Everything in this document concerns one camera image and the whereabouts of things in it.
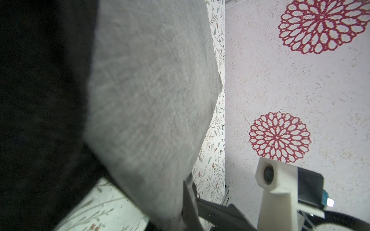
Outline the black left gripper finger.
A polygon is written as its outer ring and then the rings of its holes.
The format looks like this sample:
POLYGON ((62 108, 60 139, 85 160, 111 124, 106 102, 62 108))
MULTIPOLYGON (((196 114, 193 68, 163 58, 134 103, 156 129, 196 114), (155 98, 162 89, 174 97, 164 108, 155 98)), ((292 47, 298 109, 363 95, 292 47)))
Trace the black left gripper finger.
POLYGON ((192 197, 196 186, 184 183, 182 219, 187 231, 202 231, 200 218, 216 227, 217 231, 255 231, 256 228, 233 204, 223 206, 201 198, 192 197))

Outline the grey laptop bag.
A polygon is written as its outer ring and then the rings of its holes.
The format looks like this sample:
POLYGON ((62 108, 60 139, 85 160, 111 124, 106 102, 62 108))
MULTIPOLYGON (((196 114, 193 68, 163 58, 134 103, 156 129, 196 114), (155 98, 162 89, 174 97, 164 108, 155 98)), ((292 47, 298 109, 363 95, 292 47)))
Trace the grey laptop bag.
POLYGON ((1 230, 53 231, 101 178, 201 231, 222 82, 204 1, 1 1, 1 230))

